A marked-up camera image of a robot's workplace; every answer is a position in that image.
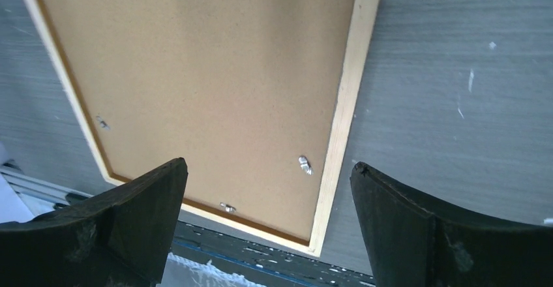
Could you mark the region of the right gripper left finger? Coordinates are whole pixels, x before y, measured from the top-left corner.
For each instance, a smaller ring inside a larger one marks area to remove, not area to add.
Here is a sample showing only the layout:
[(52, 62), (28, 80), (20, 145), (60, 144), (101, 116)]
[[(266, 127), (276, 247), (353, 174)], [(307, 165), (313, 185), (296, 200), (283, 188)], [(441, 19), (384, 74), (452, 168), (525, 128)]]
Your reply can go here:
[(176, 158), (84, 201), (1, 225), (2, 286), (154, 286), (187, 184)]

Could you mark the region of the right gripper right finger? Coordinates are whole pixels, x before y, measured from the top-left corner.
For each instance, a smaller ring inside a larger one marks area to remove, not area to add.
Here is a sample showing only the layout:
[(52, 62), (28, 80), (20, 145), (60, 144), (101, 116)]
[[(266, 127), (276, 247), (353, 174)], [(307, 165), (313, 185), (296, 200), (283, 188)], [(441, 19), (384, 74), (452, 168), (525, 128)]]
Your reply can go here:
[(351, 193), (378, 286), (551, 286), (552, 228), (441, 200), (358, 162)]

